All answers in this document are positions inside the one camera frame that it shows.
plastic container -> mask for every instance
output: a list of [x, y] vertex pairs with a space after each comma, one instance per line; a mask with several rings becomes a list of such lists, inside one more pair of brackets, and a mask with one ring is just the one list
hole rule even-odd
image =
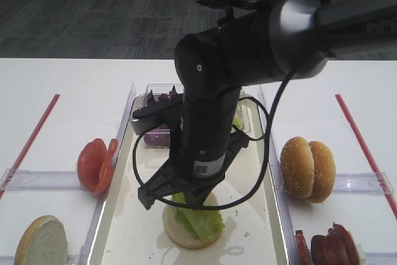
[[[120, 149], [122, 147], [123, 142], [125, 141], [125, 132], [127, 127], [129, 126], [128, 118], [130, 116], [130, 111], [132, 110], [133, 100], [135, 98], [135, 85], [132, 84], [132, 88], [128, 95], [128, 99], [125, 105], [125, 110], [123, 113], [122, 121], [119, 126], [119, 130], [117, 133], [117, 140], [120, 146], [117, 148], [116, 153], [114, 154], [112, 160], [112, 166], [115, 167], [117, 164]], [[110, 191], [106, 194], [103, 193], [98, 197], [95, 197], [92, 205], [88, 206], [87, 204], [84, 206], [85, 211], [90, 212], [90, 207], [93, 207], [92, 213], [89, 218], [87, 218], [87, 226], [86, 230], [83, 231], [83, 235], [85, 236], [85, 240], [82, 243], [73, 243], [74, 246], [77, 246], [80, 250], [78, 254], [69, 254], [66, 265], [88, 265], [88, 264], [99, 264], [102, 259], [102, 255], [104, 252], [104, 241], [109, 231], [109, 227], [111, 224], [111, 215], [114, 211], [115, 201], [117, 200], [117, 195], [114, 197], [114, 193], [116, 189], [119, 188], [117, 184], [116, 175], [117, 173], [123, 174], [124, 168], [121, 166], [120, 170], [118, 168], [115, 171], [115, 175], [112, 180], [112, 184], [114, 187], [110, 188]], [[20, 214], [17, 214], [18, 210], [16, 205], [22, 205], [26, 208], [26, 211], [29, 212], [29, 205], [32, 204], [41, 204], [45, 210], [53, 210], [54, 207], [51, 206], [51, 200], [40, 200], [36, 197], [36, 194], [40, 193], [46, 199], [52, 199], [54, 196], [62, 201], [62, 198], [65, 198], [65, 193], [73, 192], [75, 195], [84, 195], [85, 192], [83, 187], [79, 183], [78, 175], [75, 171], [29, 171], [24, 169], [7, 169], [3, 174], [0, 173], [2, 177], [0, 180], [0, 191], [5, 191], [6, 194], [10, 194], [12, 200], [8, 200], [7, 202], [12, 202], [11, 204], [4, 205], [2, 202], [2, 207], [11, 206], [11, 209], [6, 210], [6, 212], [2, 209], [0, 212], [4, 215], [7, 213], [7, 217], [10, 218], [14, 213], [15, 221], [10, 221], [12, 225], [18, 225], [18, 220], [24, 219]], [[68, 209], [68, 204], [71, 202], [62, 201], [63, 207]], [[69, 209], [66, 212], [70, 212], [71, 214], [65, 215], [68, 217], [73, 217], [77, 214], [79, 217], [79, 221], [82, 222], [85, 218], [81, 216], [80, 210], [78, 209], [78, 205], [76, 205], [76, 209]], [[0, 255], [0, 265], [13, 265], [14, 263], [14, 254], [15, 251], [10, 251], [6, 255]]]
[[[266, 108], [269, 107], [262, 89], [258, 92], [258, 99]], [[263, 113], [261, 121], [262, 127], [265, 127]], [[271, 186], [267, 202], [269, 210], [275, 210], [269, 214], [272, 224], [274, 227], [278, 223], [280, 225], [273, 233], [275, 241], [278, 241], [275, 242], [275, 250], [279, 264], [301, 265], [295, 231], [303, 230], [310, 248], [311, 237], [327, 235], [332, 222], [340, 223], [352, 232], [358, 251], [360, 248], [363, 250], [361, 261], [365, 261], [365, 265], [397, 264], [397, 223], [384, 196], [394, 193], [394, 190], [386, 173], [337, 173], [332, 194], [322, 204], [291, 198], [283, 188], [273, 135], [270, 138], [269, 171]], [[379, 229], [379, 224], [383, 222], [390, 223], [388, 229]]]
[[[145, 98], [144, 98], [144, 106], [148, 104], [148, 95], [150, 92], [153, 93], [153, 97], [156, 101], [159, 100], [160, 95], [169, 94], [172, 88], [175, 86], [176, 92], [181, 94], [184, 92], [184, 87], [181, 84], [149, 84], [146, 87]], [[246, 96], [244, 91], [241, 92], [240, 98]], [[245, 133], [249, 132], [250, 126], [248, 121], [248, 112], [247, 108], [243, 103], [244, 101], [240, 101], [237, 109], [236, 109], [236, 118], [238, 122], [241, 124], [240, 129]], [[158, 128], [148, 132], [143, 137], [143, 143], [147, 148], [169, 148], [169, 129], [166, 125], [160, 125]]]

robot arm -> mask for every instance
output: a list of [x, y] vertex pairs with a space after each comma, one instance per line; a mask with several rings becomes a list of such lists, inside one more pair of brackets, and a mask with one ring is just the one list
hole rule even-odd
[[[242, 132], [230, 133], [242, 86], [283, 81], [284, 88], [289, 77], [317, 75], [328, 59], [397, 48], [397, 0], [351, 0], [320, 8], [302, 0], [200, 3], [224, 9], [226, 17], [218, 28], [187, 35], [177, 44], [175, 66], [183, 96], [133, 113], [139, 120], [134, 122], [137, 134], [161, 123], [171, 129], [169, 159], [145, 183], [133, 156], [141, 184], [138, 198], [147, 209], [156, 199], [172, 204], [163, 197], [176, 192], [184, 192], [187, 208], [205, 208], [201, 205], [207, 195], [250, 141]], [[235, 19], [232, 6], [254, 12]], [[267, 165], [264, 156], [261, 175]]]

bottom bun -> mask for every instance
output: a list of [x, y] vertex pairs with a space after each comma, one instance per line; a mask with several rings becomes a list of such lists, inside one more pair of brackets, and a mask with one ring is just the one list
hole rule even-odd
[[[206, 201], [205, 205], [218, 205], [215, 196], [211, 193]], [[202, 241], [196, 235], [194, 235], [183, 223], [176, 219], [176, 213], [178, 211], [177, 207], [167, 205], [163, 211], [163, 224], [164, 229], [168, 235], [168, 237], [177, 245], [188, 248], [188, 249], [200, 249], [206, 248], [210, 246], [222, 234], [222, 231], [219, 231], [217, 234], [213, 236], [213, 238]]]
[[19, 241], [14, 265], [65, 265], [68, 241], [63, 224], [52, 215], [34, 220]]

clear plastic tray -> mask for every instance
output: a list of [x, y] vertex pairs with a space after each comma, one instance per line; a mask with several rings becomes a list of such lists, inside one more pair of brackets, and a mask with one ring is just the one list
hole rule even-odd
[[[144, 96], [142, 94], [135, 99], [133, 110], [142, 107]], [[243, 104], [248, 110], [248, 122], [251, 124], [249, 135], [259, 137], [262, 130], [256, 105], [251, 101]], [[131, 132], [133, 127], [129, 127], [128, 131]], [[219, 204], [241, 198], [252, 188], [262, 162], [258, 155], [260, 145], [260, 142], [250, 142], [247, 148], [239, 152], [225, 180], [213, 190]], [[122, 212], [115, 212], [105, 248], [108, 253], [104, 254], [103, 264], [113, 264], [115, 258], [119, 264], [131, 265], [239, 265], [255, 264], [262, 260], [266, 260], [267, 264], [275, 264], [263, 186], [249, 202], [221, 211], [225, 229], [216, 243], [200, 250], [184, 249], [175, 245], [164, 231], [162, 216], [165, 205], [156, 202], [150, 210], [146, 210], [138, 200], [136, 189], [139, 184], [132, 170], [131, 157], [130, 154], [115, 208]], [[136, 150], [136, 165], [142, 180], [149, 179], [168, 157], [167, 149], [147, 148], [140, 144]]]
[[[132, 84], [127, 103], [125, 105], [122, 121], [117, 133], [117, 140], [120, 145], [118, 146], [116, 154], [112, 160], [113, 167], [116, 166], [120, 156], [120, 149], [124, 141], [125, 132], [128, 126], [128, 118], [130, 116], [135, 95], [135, 85]], [[112, 183], [115, 182], [116, 173], [117, 171], [115, 172]], [[108, 222], [109, 216], [107, 213], [112, 212], [110, 206], [113, 202], [109, 202], [108, 199], [112, 189], [113, 188], [111, 187], [108, 194], [102, 194], [97, 198], [96, 205], [92, 211], [91, 222], [87, 227], [86, 239], [84, 243], [81, 243], [80, 252], [79, 254], [69, 255], [66, 265], [98, 264], [98, 260], [102, 259], [105, 243], [102, 242], [104, 239], [99, 236], [107, 233], [104, 230], [110, 226], [110, 222]], [[6, 191], [6, 193], [14, 191], [15, 194], [22, 194], [22, 196], [28, 194], [29, 191], [51, 192], [78, 190], [81, 191], [83, 188], [79, 183], [79, 179], [75, 171], [28, 171], [24, 169], [7, 169], [0, 180], [0, 191]], [[14, 256], [0, 256], [0, 265], [13, 265], [13, 263]]]
[[[162, 94], [168, 94], [170, 90], [175, 86], [178, 94], [182, 94], [184, 92], [184, 87], [181, 84], [149, 84], [146, 87], [145, 97], [144, 97], [144, 106], [148, 104], [148, 94], [152, 91], [154, 99], [158, 101], [158, 98]], [[244, 91], [241, 91], [240, 98], [246, 96]], [[240, 123], [243, 125], [241, 128], [245, 133], [249, 133], [250, 126], [248, 121], [248, 112], [246, 106], [239, 102], [236, 109], [236, 118], [239, 119]], [[159, 128], [156, 128], [150, 132], [148, 132], [143, 138], [143, 143], [145, 147], [148, 148], [169, 148], [169, 129], [162, 125]]]
[[[258, 92], [258, 99], [267, 109], [269, 108], [262, 89]], [[261, 121], [262, 126], [265, 127], [266, 121], [263, 113], [261, 113]], [[275, 243], [279, 264], [300, 265], [300, 258], [295, 243], [296, 230], [303, 230], [306, 242], [310, 246], [311, 235], [326, 235], [327, 227], [332, 226], [332, 218], [346, 220], [350, 225], [354, 221], [359, 222], [355, 225], [360, 226], [360, 228], [356, 228], [353, 236], [356, 244], [360, 245], [364, 250], [365, 265], [397, 264], [397, 247], [394, 245], [394, 249], [392, 248], [392, 243], [395, 243], [395, 241], [390, 243], [388, 240], [383, 240], [383, 238], [393, 239], [393, 233], [377, 228], [379, 220], [382, 221], [384, 218], [393, 222], [394, 217], [391, 210], [384, 210], [387, 205], [384, 194], [392, 194], [394, 192], [385, 173], [337, 173], [334, 189], [329, 199], [323, 204], [311, 204], [306, 203], [305, 200], [295, 200], [284, 191], [277, 152], [272, 136], [270, 139], [269, 169], [273, 189], [271, 194], [269, 194], [270, 192], [267, 193], [267, 201], [268, 204], [273, 201], [272, 205], [276, 210], [273, 216], [270, 216], [272, 225], [276, 223], [280, 225], [279, 230], [272, 227], [274, 239], [279, 239], [279, 245]], [[376, 210], [379, 206], [382, 206], [382, 211], [378, 213]], [[372, 218], [366, 221], [365, 217], [370, 217], [371, 215]], [[362, 227], [361, 222], [366, 223], [366, 226]], [[368, 242], [369, 238], [375, 239], [371, 239], [372, 243], [379, 241], [380, 243], [377, 243], [379, 248], [385, 245], [388, 249], [382, 248], [379, 252], [366, 250], [362, 242]]]

black cable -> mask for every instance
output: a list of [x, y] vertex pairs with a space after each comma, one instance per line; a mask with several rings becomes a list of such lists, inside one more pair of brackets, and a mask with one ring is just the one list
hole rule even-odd
[[167, 199], [164, 199], [163, 197], [155, 194], [151, 189], [149, 189], [144, 182], [141, 180], [139, 174], [138, 174], [138, 170], [136, 168], [136, 149], [138, 148], [138, 144], [140, 142], [140, 140], [143, 138], [143, 136], [148, 133], [149, 131], [151, 131], [152, 129], [154, 129], [155, 127], [158, 126], [158, 124], [156, 124], [156, 126], [152, 125], [150, 126], [150, 128], [147, 128], [143, 133], [141, 133], [141, 135], [138, 136], [138, 138], [135, 141], [134, 147], [132, 149], [132, 168], [136, 177], [136, 180], [138, 181], [138, 183], [140, 184], [140, 186], [146, 191], [148, 192], [150, 195], [152, 195], [155, 199], [159, 200], [160, 202], [163, 202], [165, 204], [174, 206], [174, 207], [181, 207], [181, 208], [187, 208], [187, 209], [194, 209], [194, 210], [223, 210], [223, 209], [228, 209], [228, 208], [232, 208], [234, 206], [237, 206], [247, 200], [249, 200], [256, 192], [257, 190], [260, 188], [262, 181], [265, 177], [265, 173], [266, 173], [266, 169], [267, 169], [267, 163], [269, 162], [269, 147], [270, 147], [270, 131], [272, 129], [272, 124], [273, 124], [273, 120], [274, 120], [274, 115], [275, 115], [275, 111], [277, 109], [277, 106], [280, 102], [280, 98], [285, 90], [285, 88], [287, 87], [288, 82], [292, 79], [292, 77], [294, 76], [294, 74], [296, 73], [298, 67], [292, 69], [284, 78], [284, 80], [282, 81], [279, 89], [277, 90], [275, 96], [274, 96], [274, 100], [272, 103], [272, 107], [270, 108], [270, 113], [269, 113], [269, 117], [267, 119], [267, 123], [266, 123], [266, 128], [265, 128], [265, 134], [264, 134], [264, 143], [265, 143], [265, 147], [264, 147], [264, 158], [263, 158], [263, 162], [262, 162], [262, 166], [261, 166], [261, 171], [259, 173], [258, 179], [255, 182], [255, 185], [252, 187], [252, 189], [243, 197], [241, 197], [238, 200], [235, 200], [234, 202], [231, 203], [227, 203], [224, 205], [219, 205], [219, 206], [193, 206], [193, 205], [189, 205], [189, 204], [181, 204], [181, 203], [177, 203], [177, 202], [173, 202]]
[[232, 6], [239, 9], [255, 10], [257, 9], [256, 2], [249, 2], [247, 0], [193, 0], [204, 6], [211, 8], [220, 8], [222, 6]]
[[243, 101], [243, 100], [245, 100], [245, 99], [247, 99], [247, 100], [249, 100], [249, 101], [254, 102], [255, 104], [257, 104], [257, 105], [261, 108], [261, 110], [265, 113], [265, 118], [266, 118], [266, 120], [269, 119], [269, 113], [267, 112], [266, 108], [263, 106], [263, 104], [262, 104], [260, 101], [258, 101], [258, 100], [257, 100], [255, 97], [253, 97], [253, 96], [244, 96], [244, 97], [239, 98], [238, 101], [241, 102], [241, 101]]

